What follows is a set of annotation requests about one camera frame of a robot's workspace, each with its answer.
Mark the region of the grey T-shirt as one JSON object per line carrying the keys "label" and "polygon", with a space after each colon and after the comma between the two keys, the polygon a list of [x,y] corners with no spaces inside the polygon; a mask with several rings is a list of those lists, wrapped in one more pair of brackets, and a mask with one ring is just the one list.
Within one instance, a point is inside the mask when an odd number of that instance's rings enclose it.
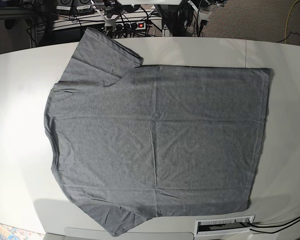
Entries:
{"label": "grey T-shirt", "polygon": [[270,69],[143,61],[85,31],[44,111],[62,192],[114,237],[158,217],[245,211]]}

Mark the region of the grey table leg column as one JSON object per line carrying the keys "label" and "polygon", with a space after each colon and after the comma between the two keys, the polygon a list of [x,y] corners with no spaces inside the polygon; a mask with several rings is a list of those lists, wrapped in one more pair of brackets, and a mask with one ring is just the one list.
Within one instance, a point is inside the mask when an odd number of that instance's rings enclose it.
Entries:
{"label": "grey table leg column", "polygon": [[170,29],[167,25],[167,23],[169,22],[169,18],[165,15],[165,12],[163,11],[163,9],[161,8],[160,5],[155,4],[154,6],[155,6],[159,16],[161,17],[162,36],[163,37],[170,37],[171,32],[170,32]]}

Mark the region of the black power strip red switch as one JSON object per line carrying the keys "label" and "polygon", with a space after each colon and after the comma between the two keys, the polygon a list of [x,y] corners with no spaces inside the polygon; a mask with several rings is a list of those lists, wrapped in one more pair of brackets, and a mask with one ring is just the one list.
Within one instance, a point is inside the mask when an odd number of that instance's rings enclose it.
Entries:
{"label": "black power strip red switch", "polygon": [[132,31],[132,32],[145,32],[147,29],[147,25],[145,22],[132,22],[132,23],[117,23],[113,25],[105,25],[105,32],[114,32],[114,31]]}

